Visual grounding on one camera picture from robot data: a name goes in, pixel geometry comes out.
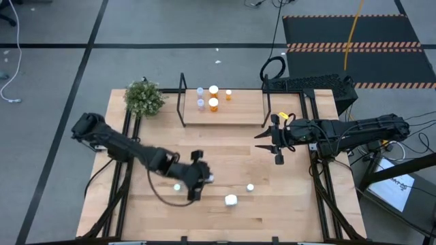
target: green plant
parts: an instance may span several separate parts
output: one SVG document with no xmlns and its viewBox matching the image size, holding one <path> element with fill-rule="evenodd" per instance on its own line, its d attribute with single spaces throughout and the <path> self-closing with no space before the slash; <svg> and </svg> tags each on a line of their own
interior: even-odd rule
<svg viewBox="0 0 436 245">
<path fill-rule="evenodd" d="M 156 115 L 164 105 L 164 99 L 157 83 L 148 81 L 145 77 L 142 81 L 132 82 L 127 86 L 124 94 L 127 109 L 139 117 Z"/>
</svg>

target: white bottle cap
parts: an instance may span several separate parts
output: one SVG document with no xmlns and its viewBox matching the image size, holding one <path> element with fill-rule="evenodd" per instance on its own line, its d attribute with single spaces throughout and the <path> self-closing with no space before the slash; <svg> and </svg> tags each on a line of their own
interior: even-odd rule
<svg viewBox="0 0 436 245">
<path fill-rule="evenodd" d="M 175 191 L 179 191 L 179 190 L 181 190 L 182 189 L 182 186 L 181 185 L 179 185 L 179 184 L 175 184 L 174 185 L 174 190 Z"/>
<path fill-rule="evenodd" d="M 218 93 L 218 87 L 215 85 L 212 85 L 211 87 L 209 87 L 209 92 L 212 94 Z"/>
<path fill-rule="evenodd" d="M 226 206 L 235 206 L 238 203 L 238 198 L 235 195 L 226 195 L 224 202 Z"/>
<path fill-rule="evenodd" d="M 197 105 L 200 106 L 200 107 L 203 107 L 204 106 L 204 100 L 202 100 L 202 99 L 197 100 Z"/>
<path fill-rule="evenodd" d="M 248 184 L 247 185 L 247 191 L 250 192 L 250 191 L 253 191 L 253 190 L 254 190 L 254 186 L 252 184 Z"/>
<path fill-rule="evenodd" d="M 209 99 L 209 105 L 210 106 L 218 106 L 218 99 L 217 98 Z"/>
</svg>

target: wooden shelf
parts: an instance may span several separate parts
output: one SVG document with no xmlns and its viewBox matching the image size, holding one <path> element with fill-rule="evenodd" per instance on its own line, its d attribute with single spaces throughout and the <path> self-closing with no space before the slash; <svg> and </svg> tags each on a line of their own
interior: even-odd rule
<svg viewBox="0 0 436 245">
<path fill-rule="evenodd" d="M 225 100 L 225 91 L 218 92 L 218 112 L 211 112 L 204 91 L 205 110 L 197 107 L 197 91 L 187 89 L 183 121 L 186 125 L 262 125 L 264 122 L 264 100 L 261 90 L 232 90 L 232 100 Z"/>
</svg>

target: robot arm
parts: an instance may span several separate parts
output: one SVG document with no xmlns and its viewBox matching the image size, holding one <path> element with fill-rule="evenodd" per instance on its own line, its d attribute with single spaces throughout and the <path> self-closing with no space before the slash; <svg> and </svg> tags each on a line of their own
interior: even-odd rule
<svg viewBox="0 0 436 245">
<path fill-rule="evenodd" d="M 99 114 L 84 113 L 72 128 L 72 138 L 108 149 L 109 157 L 126 162 L 136 157 L 149 171 L 167 178 L 181 180 L 188 188 L 188 200 L 200 200 L 202 186 L 213 181 L 207 163 L 201 161 L 203 152 L 191 153 L 192 164 L 179 163 L 179 154 L 165 148 L 143 146 L 113 130 Z"/>
<path fill-rule="evenodd" d="M 276 164 L 283 164 L 282 148 L 293 150 L 293 146 L 302 144 L 315 144 L 321 159 L 331 159 L 342 150 L 352 149 L 375 140 L 394 140 L 401 142 L 410 134 L 409 124 L 403 118 L 394 114 L 341 122 L 339 120 L 295 120 L 283 129 L 279 128 L 279 116 L 271 115 L 272 126 L 255 136 L 255 138 L 272 138 L 272 146 L 257 146 L 277 154 Z"/>
</svg>

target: black chair leg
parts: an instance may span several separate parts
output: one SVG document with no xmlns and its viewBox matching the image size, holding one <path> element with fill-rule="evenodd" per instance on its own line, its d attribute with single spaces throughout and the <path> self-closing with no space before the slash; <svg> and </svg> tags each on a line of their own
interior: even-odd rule
<svg viewBox="0 0 436 245">
<path fill-rule="evenodd" d="M 4 16 L 3 14 L 0 14 L 0 20 L 6 20 L 9 22 L 9 25 L 11 25 L 11 27 L 15 27 L 16 26 L 16 22 L 15 20 L 12 20 L 11 18 Z"/>
</svg>

